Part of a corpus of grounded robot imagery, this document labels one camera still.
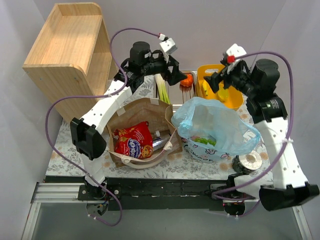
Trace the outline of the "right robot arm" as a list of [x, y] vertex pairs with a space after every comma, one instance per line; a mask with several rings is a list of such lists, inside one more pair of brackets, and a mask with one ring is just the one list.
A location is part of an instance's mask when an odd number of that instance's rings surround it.
[[264, 142], [270, 166], [272, 183], [249, 175], [235, 177], [226, 186], [227, 195], [237, 199], [243, 193], [260, 200], [267, 211], [303, 205], [319, 196], [318, 185], [309, 183], [298, 162], [292, 140], [293, 114], [288, 114], [283, 100], [274, 92], [280, 78], [279, 66], [270, 59], [259, 59], [252, 71], [244, 60], [226, 65], [221, 71], [205, 76], [214, 93], [219, 83], [228, 89], [234, 87], [247, 97], [246, 107]]

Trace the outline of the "yellow bananas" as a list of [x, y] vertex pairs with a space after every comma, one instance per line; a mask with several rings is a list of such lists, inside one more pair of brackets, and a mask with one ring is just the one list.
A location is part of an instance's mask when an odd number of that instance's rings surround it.
[[206, 80], [203, 80], [202, 81], [202, 94], [205, 98], [209, 96], [209, 89], [210, 89], [209, 84], [207, 83]]

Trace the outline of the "white green leek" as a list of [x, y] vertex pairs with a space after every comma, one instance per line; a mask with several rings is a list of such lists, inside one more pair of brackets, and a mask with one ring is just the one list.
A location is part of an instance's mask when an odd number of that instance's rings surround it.
[[170, 105], [171, 101], [167, 92], [166, 81], [163, 79], [160, 73], [155, 74], [154, 77], [158, 89], [158, 98]]

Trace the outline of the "blue cartoon plastic bag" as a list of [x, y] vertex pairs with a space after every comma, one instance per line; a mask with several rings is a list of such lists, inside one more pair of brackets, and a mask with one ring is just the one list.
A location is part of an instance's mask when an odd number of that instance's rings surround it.
[[[207, 163], [249, 154], [261, 140], [255, 127], [214, 99], [191, 98], [175, 111], [171, 123], [186, 151], [194, 159]], [[198, 137], [212, 139], [216, 144], [195, 142]]]

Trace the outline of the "brown paper tote bag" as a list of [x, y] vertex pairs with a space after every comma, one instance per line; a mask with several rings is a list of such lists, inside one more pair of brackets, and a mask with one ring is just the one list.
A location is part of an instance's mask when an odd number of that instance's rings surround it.
[[[158, 165], [169, 155], [182, 152], [182, 141], [177, 129], [171, 122], [173, 106], [157, 98], [140, 98], [121, 107], [113, 114], [106, 125], [109, 134], [109, 154], [115, 165], [128, 166], [132, 169], [147, 169]], [[138, 159], [115, 152], [116, 129], [125, 129], [140, 122], [147, 121], [152, 134], [159, 131], [161, 135], [170, 134], [165, 146], [155, 151], [151, 157]]]

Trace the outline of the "red cookie snack packet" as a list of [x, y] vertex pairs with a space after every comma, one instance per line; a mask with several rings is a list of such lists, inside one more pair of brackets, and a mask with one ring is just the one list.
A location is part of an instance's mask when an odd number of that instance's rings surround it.
[[134, 126], [116, 129], [117, 137], [114, 151], [135, 159], [150, 158], [153, 154], [153, 138], [149, 130], [149, 122], [142, 121]]

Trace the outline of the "yellow star fruit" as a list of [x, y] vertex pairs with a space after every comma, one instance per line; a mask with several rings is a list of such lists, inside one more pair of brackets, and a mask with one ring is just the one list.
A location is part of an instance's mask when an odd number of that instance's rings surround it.
[[216, 93], [217, 98], [219, 99], [220, 102], [224, 103], [229, 98], [229, 90], [224, 88], [224, 84], [222, 82], [219, 83], [218, 87], [219, 89]]

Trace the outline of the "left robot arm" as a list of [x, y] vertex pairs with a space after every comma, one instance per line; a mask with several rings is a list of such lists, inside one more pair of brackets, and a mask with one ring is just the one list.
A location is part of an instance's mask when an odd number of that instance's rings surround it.
[[90, 184], [89, 194], [95, 200], [106, 196], [105, 180], [100, 157], [107, 143], [102, 133], [116, 110], [130, 98], [144, 82], [146, 76], [160, 75], [168, 85], [174, 86], [187, 76], [179, 70], [179, 62], [171, 54], [177, 49], [172, 38], [160, 42], [160, 49], [151, 51], [144, 41], [135, 42], [114, 76], [108, 90], [86, 114], [70, 122], [72, 143], [82, 158], [85, 180]]

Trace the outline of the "small orange pumpkin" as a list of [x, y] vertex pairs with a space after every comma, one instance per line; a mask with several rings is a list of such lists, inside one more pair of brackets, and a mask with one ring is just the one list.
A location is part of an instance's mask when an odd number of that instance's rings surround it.
[[185, 87], [185, 88], [189, 88], [193, 85], [194, 83], [194, 77], [191, 73], [187, 73], [186, 74], [186, 79], [182, 80], [180, 82], [180, 85]]

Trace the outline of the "green vegetables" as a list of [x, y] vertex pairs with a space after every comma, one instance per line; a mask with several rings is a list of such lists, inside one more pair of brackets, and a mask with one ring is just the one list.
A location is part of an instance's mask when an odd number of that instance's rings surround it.
[[212, 140], [212, 139], [209, 139], [209, 138], [204, 138], [204, 137], [196, 137], [194, 139], [195, 142], [198, 142], [198, 143], [202, 143], [202, 144], [205, 144], [205, 145], [212, 145], [212, 146], [215, 146], [216, 145], [216, 141], [215, 140]]

